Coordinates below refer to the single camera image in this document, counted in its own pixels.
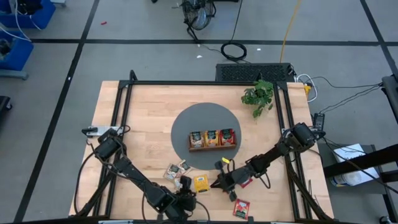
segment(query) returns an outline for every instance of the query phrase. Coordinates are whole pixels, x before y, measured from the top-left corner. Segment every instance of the gray floor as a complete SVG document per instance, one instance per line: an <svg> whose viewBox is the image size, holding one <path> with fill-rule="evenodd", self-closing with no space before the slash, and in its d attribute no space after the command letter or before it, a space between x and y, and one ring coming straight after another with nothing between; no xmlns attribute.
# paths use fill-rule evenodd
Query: gray floor
<svg viewBox="0 0 398 224"><path fill-rule="evenodd" d="M172 9L176 2L99 0L88 38L188 40L180 9ZM394 23L398 2L366 2L385 41L398 41ZM57 8L47 29L28 30L27 35L79 39L93 3L67 0L67 7ZM229 39L232 35L239 4L216 5L217 17L198 33L200 39ZM294 0L244 0L235 39L282 40L294 6ZM303 0L288 39L377 41L359 0ZM280 45L246 47L250 62L279 61ZM0 81L0 95L10 96L14 104L0 132L0 168L6 171L0 182L0 223L14 219L76 48L77 44L35 44L24 67L29 79ZM398 47L389 50L398 60ZM380 46L288 45L284 61L292 63L297 73L323 76L335 85L373 84L391 74ZM85 44L24 220L68 215L85 145L80 129L91 124L103 80L126 79L130 69L140 80L214 80L217 63L229 62L194 44ZM310 104L312 113L358 91L337 90L321 79L315 84L319 96ZM383 148L396 143L398 125L384 94L374 91L328 112L325 131L335 142ZM342 221L376 223L379 216L386 215L380 195L333 193L331 201L336 218Z"/></svg>

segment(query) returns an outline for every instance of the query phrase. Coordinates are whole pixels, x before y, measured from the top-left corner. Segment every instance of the wooden tray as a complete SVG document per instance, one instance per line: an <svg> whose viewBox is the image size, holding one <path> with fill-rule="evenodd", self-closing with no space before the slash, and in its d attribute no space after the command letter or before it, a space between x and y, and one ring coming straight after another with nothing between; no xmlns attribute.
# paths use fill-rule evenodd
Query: wooden tray
<svg viewBox="0 0 398 224"><path fill-rule="evenodd" d="M218 151L218 150L226 150L226 149L234 149L234 148L236 148L235 144L232 144L229 146L189 147L189 152Z"/></svg>

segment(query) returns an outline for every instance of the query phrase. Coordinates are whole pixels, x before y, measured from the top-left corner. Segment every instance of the white cable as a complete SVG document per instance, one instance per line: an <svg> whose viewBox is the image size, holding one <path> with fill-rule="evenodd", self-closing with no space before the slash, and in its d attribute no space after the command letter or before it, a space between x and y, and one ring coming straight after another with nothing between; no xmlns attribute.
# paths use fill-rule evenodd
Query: white cable
<svg viewBox="0 0 398 224"><path fill-rule="evenodd" d="M21 39L21 40L30 41L30 40L25 39L25 38L23 38L23 37L18 37L18 36L14 35L14 34L8 33L8 32L7 32L5 29L3 29L1 26L0 26L0 29L1 29L3 32L5 32L6 34L10 35L11 37L15 37L15 38L18 38L18 39Z"/></svg>
<svg viewBox="0 0 398 224"><path fill-rule="evenodd" d="M18 26L18 29L19 29L19 31L26 37L26 39L22 39L22 38L20 38L20 39L22 39L22 40L27 40L27 41L29 41L29 42L31 42L31 40L29 39L29 37L28 36L26 36L26 34L24 33L24 31L22 31L22 29L19 27L19 22L18 22L18 0L15 0L15 21L17 22L17 26Z"/></svg>
<svg viewBox="0 0 398 224"><path fill-rule="evenodd" d="M307 75L307 74L301 74L301 75L299 75L299 76L296 78L296 80L299 80L300 77L302 77L302 76L306 76L306 77L311 81L312 86L313 86L313 89L315 90L315 97L312 98L311 100L308 100L308 101L307 101L308 103L310 103L310 102L314 101L314 100L318 97L318 91L317 91L317 88L315 87L314 82L312 81L312 79L311 79L311 77L310 77L309 75Z"/></svg>
<svg viewBox="0 0 398 224"><path fill-rule="evenodd" d="M37 28L38 30L41 30L40 27L38 27L38 26L36 25L36 23L33 22L32 15L30 15L29 18L30 18L30 20L32 21L33 25L36 26L36 28Z"/></svg>

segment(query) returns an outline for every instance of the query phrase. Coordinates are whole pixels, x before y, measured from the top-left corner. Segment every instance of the black floor stripe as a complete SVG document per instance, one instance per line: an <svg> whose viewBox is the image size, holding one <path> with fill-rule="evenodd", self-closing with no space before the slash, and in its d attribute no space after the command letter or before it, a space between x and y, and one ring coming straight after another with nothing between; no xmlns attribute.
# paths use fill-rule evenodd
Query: black floor stripe
<svg viewBox="0 0 398 224"><path fill-rule="evenodd" d="M80 39L31 39L35 44L79 44Z"/></svg>
<svg viewBox="0 0 398 224"><path fill-rule="evenodd" d="M387 46L398 46L398 42L385 42Z"/></svg>
<svg viewBox="0 0 398 224"><path fill-rule="evenodd" d="M365 10L365 14L369 19L369 23L372 26L374 35L376 35L377 40L380 43L381 49L383 51L384 56L386 57L387 63L390 66L391 71L393 72L393 74L398 75L397 65L396 65L394 59L391 57L390 51L388 50L388 47L383 39L383 36L381 35L379 28L377 27L376 21L374 20L374 18L372 16L372 13L369 9L368 4L366 3L365 0L360 0L360 1L361 1L363 9Z"/></svg>
<svg viewBox="0 0 398 224"><path fill-rule="evenodd" d="M83 31L83 33L81 35L81 39L79 41L79 45L77 47L75 56L73 57L72 64L70 65L70 68L69 68L69 71L68 71L68 75L65 78L65 83L63 84L63 88L62 88L61 94L59 96L57 105L55 107L54 114L53 114L53 116L51 118L51 122L49 124L49 128L48 128L47 133L45 134L45 137L44 137L44 140L43 140L43 145L40 148L39 155L37 156L37 160L36 160L35 166L33 168L33 171L31 173L31 175L30 175L30 178L29 178L29 181L27 183L27 186L26 186L24 195L22 197L21 203L19 204L19 208L18 208L17 213L15 215L14 222L22 222L23 219L24 219L27 207L29 205L30 198L32 197L32 194L33 194L37 179L39 178L39 174L40 174L40 171L41 171L43 163L44 163L45 156L46 156L47 151L49 149L49 146L50 146L50 143L51 143L51 139L52 139L52 136L53 136L54 131L55 131L55 127L56 127L58 119L60 117L61 110L62 110L63 104L65 102L65 98L67 97L67 93L68 93L68 90L69 90L70 83L73 80L73 75L75 74L75 70L76 70L76 67L77 67L79 59L80 59L81 51L83 50L84 41L87 38L88 31L89 31L89 29L91 27L91 23L93 22L93 18L94 18L95 12L97 10L99 1L100 0L95 0L94 3L93 3L93 6L91 8L90 15L88 16L88 20L86 22L85 29L84 29L84 31Z"/></svg>
<svg viewBox="0 0 398 224"><path fill-rule="evenodd" d="M79 39L32 39L33 43L78 44ZM224 44L229 40L201 40L201 44ZM245 45L282 45L282 40L234 40ZM193 40L123 40L123 39L86 39L85 44L196 44ZM377 41L321 41L321 40L288 40L286 45L302 46L377 46Z"/></svg>

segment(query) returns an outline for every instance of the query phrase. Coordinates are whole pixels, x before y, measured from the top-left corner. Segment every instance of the gray circular mat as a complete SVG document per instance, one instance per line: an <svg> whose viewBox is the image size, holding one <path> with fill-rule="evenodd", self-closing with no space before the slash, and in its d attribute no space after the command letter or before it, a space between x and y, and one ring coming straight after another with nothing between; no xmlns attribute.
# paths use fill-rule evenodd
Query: gray circular mat
<svg viewBox="0 0 398 224"><path fill-rule="evenodd" d="M206 131L233 128L236 134L235 149L221 151L189 152L188 135L192 131ZM215 103L198 103L183 110L175 119L172 127L172 144L175 152L188 165L196 169L212 170L222 157L232 159L241 145L241 127L239 121L229 109Z"/></svg>

